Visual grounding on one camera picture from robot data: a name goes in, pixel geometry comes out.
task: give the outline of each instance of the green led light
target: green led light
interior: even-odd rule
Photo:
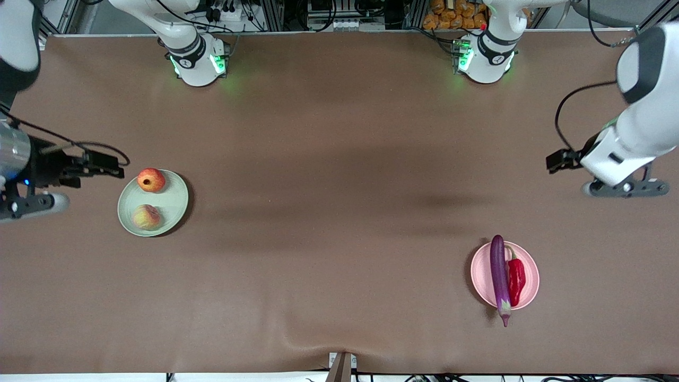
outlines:
[[[471,63],[471,59],[474,57],[474,49],[469,48],[464,56],[460,59],[460,70],[467,70],[469,69],[469,63]]]
[[[175,73],[177,75],[180,75],[179,74],[179,68],[177,67],[177,63],[175,62],[175,59],[172,56],[170,56],[170,61],[172,62],[172,66],[175,67]]]
[[[210,61],[212,61],[213,66],[215,67],[215,71],[217,71],[218,74],[224,73],[224,59],[221,57],[215,57],[212,54],[210,55]]]
[[[511,67],[511,59],[514,58],[514,53],[512,53],[509,58],[507,59],[507,66],[504,67],[504,71],[508,71],[509,68]]]

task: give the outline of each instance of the plate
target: plate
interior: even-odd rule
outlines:
[[[123,189],[118,199],[118,219],[130,233],[151,237],[168,232],[179,223],[189,205],[189,188],[184,179],[168,170],[160,170],[165,186],[159,192],[146,192],[139,188],[136,177]],[[132,223],[132,212],[139,205],[152,205],[160,212],[161,223],[153,230],[137,228]]]
[[[521,296],[519,296],[519,304],[512,307],[514,311],[524,308],[537,296],[540,287],[540,273],[538,273],[538,266],[535,264],[535,260],[530,257],[525,249],[510,241],[505,241],[504,244],[514,249],[516,257],[521,259],[526,270],[526,285],[521,291]],[[504,249],[504,259],[506,261],[511,259],[511,252],[507,248]],[[493,279],[490,275],[490,243],[479,248],[471,260],[471,282],[484,301],[493,307],[498,307],[495,303],[495,290],[493,289]]]

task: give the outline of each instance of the red apple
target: red apple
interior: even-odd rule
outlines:
[[[165,177],[157,169],[143,169],[136,176],[139,188],[146,192],[158,192],[165,186]]]
[[[147,231],[160,225],[160,212],[152,205],[140,205],[135,208],[131,218],[134,226]]]

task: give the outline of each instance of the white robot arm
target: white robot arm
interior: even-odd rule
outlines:
[[[464,36],[469,43],[458,62],[458,70],[482,84],[499,80],[509,70],[514,47],[526,30],[524,8],[551,7],[568,0],[484,0],[490,9],[488,28]]]
[[[40,72],[40,0],[0,0],[0,90],[28,88]]]
[[[593,196],[666,194],[669,186],[650,178],[650,164],[679,145],[679,22],[657,25],[633,39],[616,72],[629,107],[582,150],[548,156],[547,167],[552,173],[584,167],[595,177],[584,189]],[[644,179],[634,179],[640,168]]]
[[[205,86],[224,76],[229,46],[208,33],[199,33],[193,24],[168,11],[183,17],[198,7],[199,0],[161,1],[162,4],[158,0],[110,0],[114,7],[138,18],[158,34],[184,82]]]

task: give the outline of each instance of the light green plate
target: light green plate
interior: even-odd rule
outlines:
[[[176,226],[189,205],[189,188],[184,179],[172,171],[160,170],[165,177],[165,186],[159,192],[146,192],[139,188],[136,178],[123,189],[118,199],[120,224],[137,236],[151,237],[168,232]],[[139,205],[152,205],[160,212],[160,225],[153,230],[137,228],[132,223],[132,212]]]

